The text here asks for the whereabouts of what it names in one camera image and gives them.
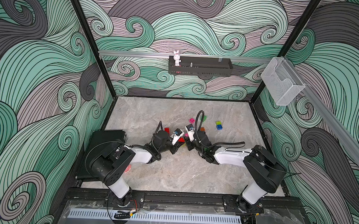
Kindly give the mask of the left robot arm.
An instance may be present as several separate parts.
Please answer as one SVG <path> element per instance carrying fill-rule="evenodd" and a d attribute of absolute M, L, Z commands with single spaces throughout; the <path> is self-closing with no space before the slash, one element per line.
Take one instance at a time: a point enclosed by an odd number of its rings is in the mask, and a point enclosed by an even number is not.
<path fill-rule="evenodd" d="M 98 181 L 106 185 L 120 203 L 126 205 L 132 189 L 123 179 L 126 168 L 133 163 L 151 164 L 161 160 L 161 153 L 175 154 L 184 145 L 182 137 L 152 137 L 150 144 L 127 145 L 125 132 L 96 131 L 86 149 L 84 167 Z"/>

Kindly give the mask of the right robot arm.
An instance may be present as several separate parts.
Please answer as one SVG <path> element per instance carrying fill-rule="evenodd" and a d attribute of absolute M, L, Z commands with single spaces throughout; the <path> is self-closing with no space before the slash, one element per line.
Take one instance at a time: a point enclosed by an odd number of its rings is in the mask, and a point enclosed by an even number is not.
<path fill-rule="evenodd" d="M 252 149 L 224 147 L 222 143 L 212 144 L 204 131 L 195 132 L 194 129 L 185 133 L 183 139 L 188 150 L 195 149 L 208 163 L 234 165 L 248 170 L 253 182 L 245 187 L 238 198 L 242 210 L 260 207 L 257 203 L 261 198 L 275 193 L 286 177 L 297 175 L 289 172 L 272 153 L 260 145 Z"/>

